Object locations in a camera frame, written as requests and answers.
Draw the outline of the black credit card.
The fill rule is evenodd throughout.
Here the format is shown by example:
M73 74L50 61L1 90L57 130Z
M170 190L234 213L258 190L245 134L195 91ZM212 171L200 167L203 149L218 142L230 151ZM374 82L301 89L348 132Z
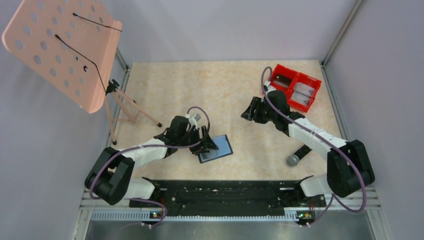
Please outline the black credit card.
M273 84L283 89L288 89L292 83L292 79L290 77L277 74L273 80Z
M203 152L199 155L199 161L201 163L209 162L217 158L216 151Z

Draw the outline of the blue leather card holder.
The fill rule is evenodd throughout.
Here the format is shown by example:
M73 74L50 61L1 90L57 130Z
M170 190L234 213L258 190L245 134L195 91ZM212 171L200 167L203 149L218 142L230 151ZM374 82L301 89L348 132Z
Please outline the blue leather card holder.
M217 158L214 159L214 160L217 160L217 159L220 159L220 158L223 158L223 157L226 157L226 156L230 156L234 153L233 148L232 148L230 141L229 141L229 137L228 137L227 134L215 136L211 140L217 146L217 148L210 149L208 151L208 152L215 151L217 153Z

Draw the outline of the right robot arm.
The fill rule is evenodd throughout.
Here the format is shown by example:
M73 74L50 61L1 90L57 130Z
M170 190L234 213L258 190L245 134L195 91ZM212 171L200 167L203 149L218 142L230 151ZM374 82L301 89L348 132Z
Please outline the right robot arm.
M293 200L299 206L307 206L314 196L322 194L344 198L375 182L361 141L347 141L315 126L303 114L290 109L281 90L271 90L263 98L254 96L241 117L259 124L274 123L277 130L301 141L326 160L325 174L301 180L293 192Z

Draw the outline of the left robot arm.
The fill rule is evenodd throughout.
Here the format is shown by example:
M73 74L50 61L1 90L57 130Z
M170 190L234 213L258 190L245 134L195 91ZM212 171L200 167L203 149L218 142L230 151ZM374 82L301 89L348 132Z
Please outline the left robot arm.
M218 150L209 136L210 125L198 126L199 119L199 115L177 115L164 132L145 143L121 150L104 148L84 181L90 197L111 206L124 198L139 198L149 207L156 206L161 198L157 186L147 179L132 179L133 171L179 149L189 149L195 156Z

